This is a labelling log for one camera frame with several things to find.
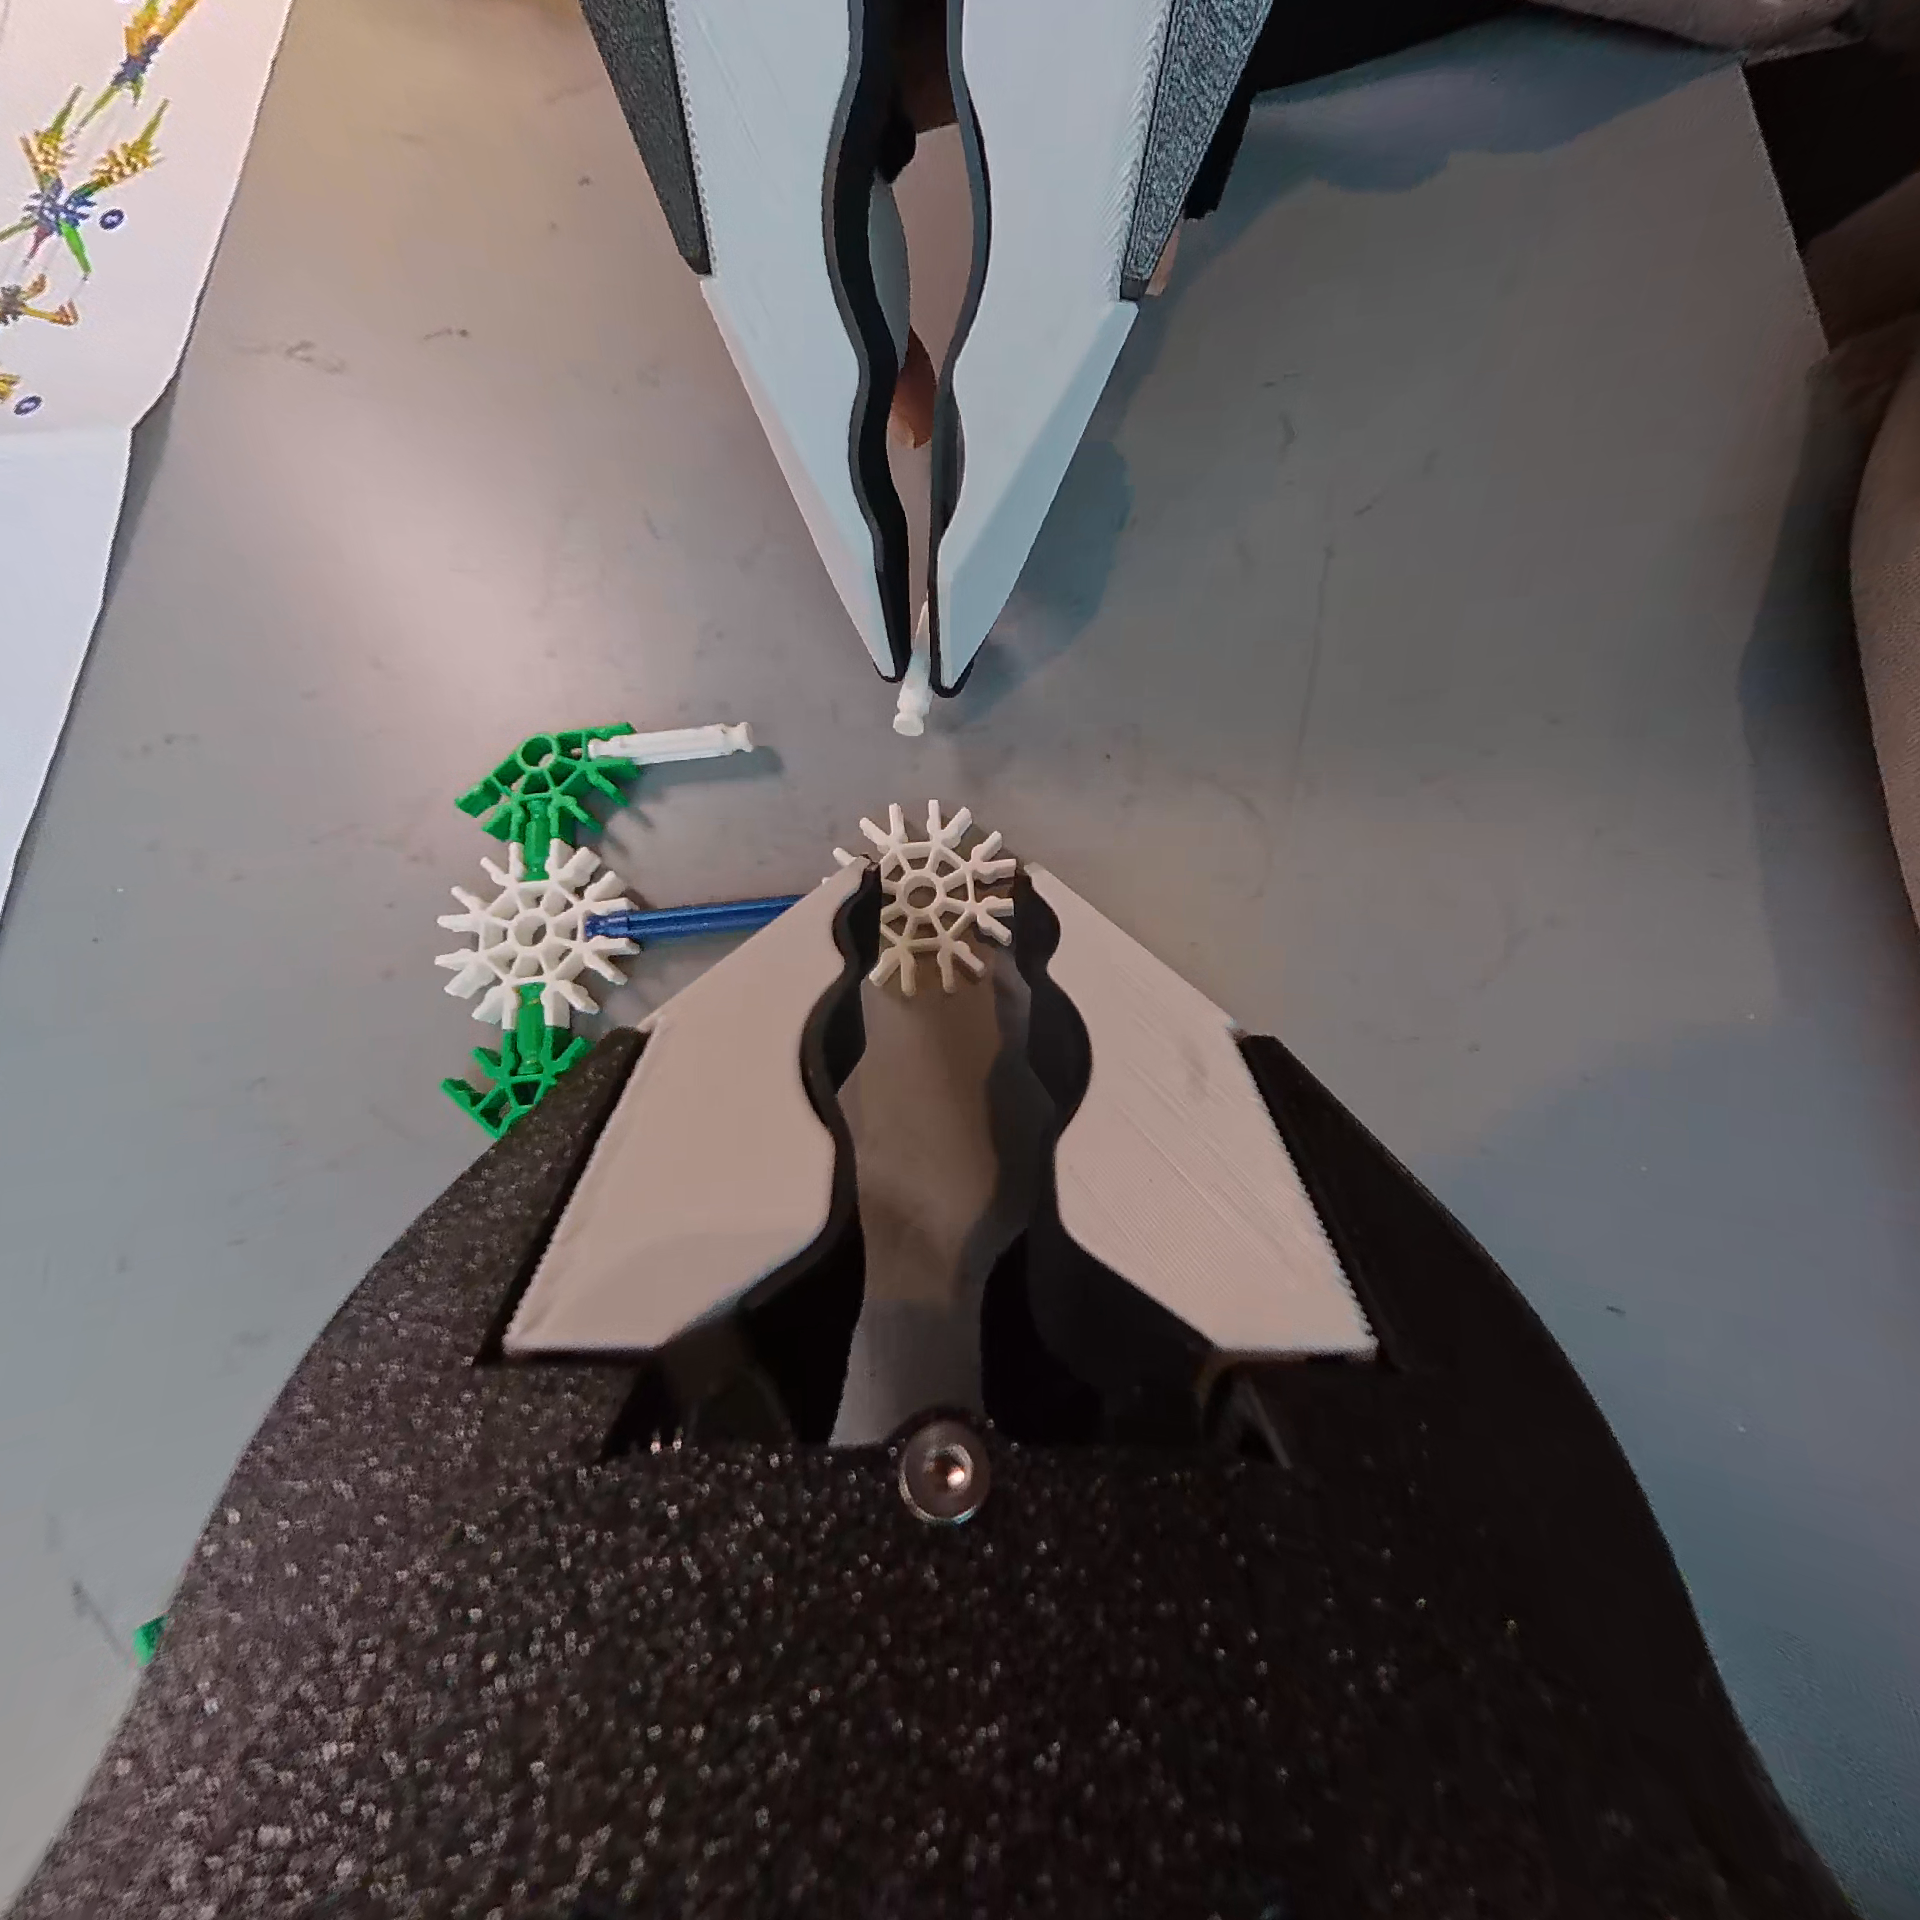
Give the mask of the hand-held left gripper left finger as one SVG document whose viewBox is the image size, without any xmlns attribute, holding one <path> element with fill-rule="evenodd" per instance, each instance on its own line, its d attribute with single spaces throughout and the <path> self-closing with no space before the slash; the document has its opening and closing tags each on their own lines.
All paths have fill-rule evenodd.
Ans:
<svg viewBox="0 0 1920 1920">
<path fill-rule="evenodd" d="M 505 1361 L 635 1367 L 610 1450 L 833 1441 L 865 1298 L 839 1093 L 879 943 L 881 877 L 856 863 L 642 1021 L 502 1312 Z"/>
</svg>

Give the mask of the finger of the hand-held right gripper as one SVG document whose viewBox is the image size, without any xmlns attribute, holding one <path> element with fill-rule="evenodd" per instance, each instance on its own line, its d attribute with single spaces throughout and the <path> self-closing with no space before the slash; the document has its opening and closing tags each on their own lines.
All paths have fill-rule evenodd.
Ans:
<svg viewBox="0 0 1920 1920">
<path fill-rule="evenodd" d="M 891 5 L 671 3 L 705 297 L 879 672 L 912 653 L 887 420 L 902 351 L 873 265 Z"/>
<path fill-rule="evenodd" d="M 1120 264 L 1168 17 L 1168 3 L 948 5 L 975 255 L 932 420 L 942 697 L 1010 599 L 1137 319 Z"/>
</svg>

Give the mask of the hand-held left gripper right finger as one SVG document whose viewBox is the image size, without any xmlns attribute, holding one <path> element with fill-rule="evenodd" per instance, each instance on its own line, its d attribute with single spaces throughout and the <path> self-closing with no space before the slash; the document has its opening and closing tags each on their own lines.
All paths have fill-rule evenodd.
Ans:
<svg viewBox="0 0 1920 1920">
<path fill-rule="evenodd" d="M 1378 1356 L 1239 1025 L 1052 871 L 1016 883 L 1047 1143 L 980 1303 L 993 1425 L 1201 1448 L 1244 1369 Z"/>
</svg>

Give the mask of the green white toy connector assembly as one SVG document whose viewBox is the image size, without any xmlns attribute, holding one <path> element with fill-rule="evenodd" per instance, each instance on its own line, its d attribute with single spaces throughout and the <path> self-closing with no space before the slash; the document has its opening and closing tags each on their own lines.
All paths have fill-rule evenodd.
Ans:
<svg viewBox="0 0 1920 1920">
<path fill-rule="evenodd" d="M 479 1077 L 448 1077 L 444 1098 L 489 1138 L 504 1138 L 588 1053 L 571 1020 L 599 1005 L 588 978 L 622 983 L 646 947 L 751 932 L 794 896 L 648 908 L 628 899 L 592 840 L 595 800 L 622 802 L 640 773 L 755 751 L 748 724 L 676 730 L 576 728 L 523 738 L 458 800 L 504 848 L 483 863 L 488 890 L 455 890 L 440 923 L 464 944 L 440 955 L 448 996 L 472 1001 L 496 1042 L 472 1058 Z"/>
</svg>

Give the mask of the white snowflake toy connector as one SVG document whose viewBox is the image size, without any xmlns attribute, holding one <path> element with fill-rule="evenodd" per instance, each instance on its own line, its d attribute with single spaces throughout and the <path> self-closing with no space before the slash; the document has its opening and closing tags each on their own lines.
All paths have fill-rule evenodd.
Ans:
<svg viewBox="0 0 1920 1920">
<path fill-rule="evenodd" d="M 881 877 L 881 954 L 871 986 L 912 1000 L 929 969 L 947 994 L 983 978 L 991 968 L 976 940 L 1014 943 L 1020 863 L 1006 852 L 1002 834 L 976 832 L 971 808 L 945 810 L 940 800 L 929 800 L 920 827 L 894 802 L 887 824 L 865 819 L 860 832 Z"/>
</svg>

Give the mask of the grey desk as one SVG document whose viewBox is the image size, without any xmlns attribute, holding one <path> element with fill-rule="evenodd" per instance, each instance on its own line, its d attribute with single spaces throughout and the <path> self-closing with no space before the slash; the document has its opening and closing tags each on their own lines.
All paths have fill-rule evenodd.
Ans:
<svg viewBox="0 0 1920 1920">
<path fill-rule="evenodd" d="M 562 5 L 299 5 L 4 923 L 4 1892 L 239 1450 L 472 1162 L 455 797 L 612 859 L 971 805 L 1543 1312 L 1777 1779 L 1916 1912 L 1916 938 L 1857 455 L 1742 76 L 1516 18 L 1255 109 L 967 695 L 847 625 Z"/>
</svg>

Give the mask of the folded paper instruction sheet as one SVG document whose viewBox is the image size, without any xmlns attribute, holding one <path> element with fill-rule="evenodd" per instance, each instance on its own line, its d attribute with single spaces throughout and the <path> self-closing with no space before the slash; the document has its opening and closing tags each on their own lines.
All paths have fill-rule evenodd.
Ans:
<svg viewBox="0 0 1920 1920">
<path fill-rule="evenodd" d="M 2 885 L 105 602 L 286 3 L 2 5 Z"/>
</svg>

